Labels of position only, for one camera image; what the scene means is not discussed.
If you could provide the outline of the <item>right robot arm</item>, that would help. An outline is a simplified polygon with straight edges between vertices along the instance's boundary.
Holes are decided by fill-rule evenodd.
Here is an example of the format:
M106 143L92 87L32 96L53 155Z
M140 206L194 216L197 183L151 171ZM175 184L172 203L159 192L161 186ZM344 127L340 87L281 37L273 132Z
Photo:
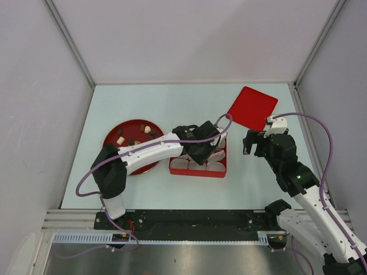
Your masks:
M309 252L323 261L324 274L366 274L366 245L349 229L329 201L319 195L321 185L313 172L298 160L295 140L288 133L267 136L250 129L243 139L243 153L264 158L280 188L308 214L313 225L284 200L265 207L265 225L289 232Z

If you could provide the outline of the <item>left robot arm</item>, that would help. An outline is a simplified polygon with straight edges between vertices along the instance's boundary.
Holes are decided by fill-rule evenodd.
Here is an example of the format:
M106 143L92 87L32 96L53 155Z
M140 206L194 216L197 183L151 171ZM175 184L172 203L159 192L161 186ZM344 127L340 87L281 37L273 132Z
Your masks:
M203 165L227 137L226 130L210 121L201 126L177 126L159 138L130 147L104 146L91 170L107 211L107 223L114 229L127 222L123 195L126 180L136 170L158 161L188 155Z

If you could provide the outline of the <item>red chocolate box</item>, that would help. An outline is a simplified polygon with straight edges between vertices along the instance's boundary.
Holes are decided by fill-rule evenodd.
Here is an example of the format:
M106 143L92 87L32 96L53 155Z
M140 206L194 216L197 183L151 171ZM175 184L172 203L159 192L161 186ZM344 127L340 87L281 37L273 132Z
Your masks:
M172 175L224 178L227 173L227 139L221 139L218 149L203 165L184 155L170 158L169 171Z

